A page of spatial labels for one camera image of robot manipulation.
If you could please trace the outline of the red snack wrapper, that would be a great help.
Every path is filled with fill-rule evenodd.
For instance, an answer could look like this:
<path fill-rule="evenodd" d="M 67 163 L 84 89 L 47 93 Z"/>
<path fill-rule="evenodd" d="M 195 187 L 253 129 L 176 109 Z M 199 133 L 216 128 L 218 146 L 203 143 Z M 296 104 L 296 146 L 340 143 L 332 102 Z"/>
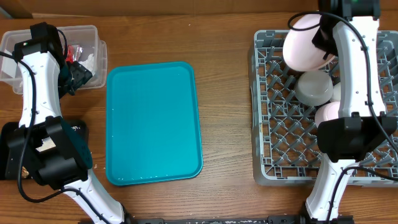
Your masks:
<path fill-rule="evenodd" d="M 83 48 L 80 45 L 68 45 L 68 53 L 66 61 L 73 63 L 74 61 L 78 61 L 81 53 L 83 52 Z"/>

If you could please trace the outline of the white paper cup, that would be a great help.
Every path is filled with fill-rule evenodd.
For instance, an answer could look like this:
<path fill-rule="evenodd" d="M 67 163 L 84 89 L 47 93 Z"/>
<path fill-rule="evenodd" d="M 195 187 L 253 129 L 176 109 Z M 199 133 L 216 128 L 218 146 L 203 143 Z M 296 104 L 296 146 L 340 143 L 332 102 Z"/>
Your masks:
<path fill-rule="evenodd" d="M 337 83 L 333 86 L 333 94 L 330 98 L 331 102 L 340 101 L 341 100 L 341 83 Z"/>

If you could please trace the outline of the grey metal bowl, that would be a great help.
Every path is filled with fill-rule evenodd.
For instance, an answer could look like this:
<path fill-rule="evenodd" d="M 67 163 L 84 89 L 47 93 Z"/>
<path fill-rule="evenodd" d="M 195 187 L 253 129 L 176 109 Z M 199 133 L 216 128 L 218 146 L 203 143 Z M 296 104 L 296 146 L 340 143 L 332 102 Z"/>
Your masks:
<path fill-rule="evenodd" d="M 294 87 L 295 97 L 307 106 L 320 106 L 333 95 L 333 83 L 329 74 L 321 70 L 303 73 Z"/>

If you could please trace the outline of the white napkin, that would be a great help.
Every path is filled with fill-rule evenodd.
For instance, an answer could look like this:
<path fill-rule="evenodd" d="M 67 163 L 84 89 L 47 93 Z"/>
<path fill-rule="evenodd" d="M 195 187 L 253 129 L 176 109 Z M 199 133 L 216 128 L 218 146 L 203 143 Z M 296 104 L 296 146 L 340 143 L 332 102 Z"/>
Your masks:
<path fill-rule="evenodd" d="M 94 54 L 89 54 L 88 58 L 84 61 L 79 61 L 79 63 L 84 66 L 91 73 L 94 73 Z"/>

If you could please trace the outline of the large white plate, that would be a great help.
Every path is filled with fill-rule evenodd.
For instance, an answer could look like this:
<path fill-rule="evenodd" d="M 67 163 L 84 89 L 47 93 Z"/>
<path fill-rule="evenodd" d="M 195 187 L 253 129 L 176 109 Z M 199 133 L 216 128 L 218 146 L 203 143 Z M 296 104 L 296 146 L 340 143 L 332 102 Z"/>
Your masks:
<path fill-rule="evenodd" d="M 282 51 L 283 59 L 288 67 L 299 72 L 319 70 L 335 58 L 334 55 L 329 54 L 326 59 L 323 59 L 326 52 L 316 48 L 312 43 L 318 29 L 319 27 L 306 31 L 289 30 Z"/>

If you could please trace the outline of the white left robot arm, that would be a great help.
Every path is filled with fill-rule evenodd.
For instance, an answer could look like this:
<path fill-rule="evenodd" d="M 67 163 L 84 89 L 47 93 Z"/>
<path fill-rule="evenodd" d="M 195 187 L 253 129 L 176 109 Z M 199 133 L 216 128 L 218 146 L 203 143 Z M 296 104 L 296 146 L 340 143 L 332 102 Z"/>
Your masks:
<path fill-rule="evenodd" d="M 74 95 L 92 74 L 68 62 L 65 34 L 45 22 L 31 38 L 1 56 L 17 63 L 23 79 L 19 127 L 7 140 L 6 177 L 17 180 L 23 199 L 41 203 L 60 194 L 72 198 L 93 223 L 132 223 L 125 207 L 105 190 L 93 171 L 86 140 L 64 119 L 60 99 Z"/>

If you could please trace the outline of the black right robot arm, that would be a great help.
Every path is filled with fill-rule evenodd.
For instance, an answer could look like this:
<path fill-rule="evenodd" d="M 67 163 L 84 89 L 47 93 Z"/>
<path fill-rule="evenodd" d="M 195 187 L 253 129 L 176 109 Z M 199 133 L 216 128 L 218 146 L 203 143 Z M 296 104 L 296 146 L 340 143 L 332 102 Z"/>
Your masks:
<path fill-rule="evenodd" d="M 309 223 L 352 223 L 338 207 L 354 170 L 366 154 L 391 141 L 397 118 L 386 114 L 377 71 L 379 1 L 319 1 L 321 16 L 312 42 L 338 57 L 341 100 L 338 118 L 318 126 L 322 161 L 306 199 Z"/>

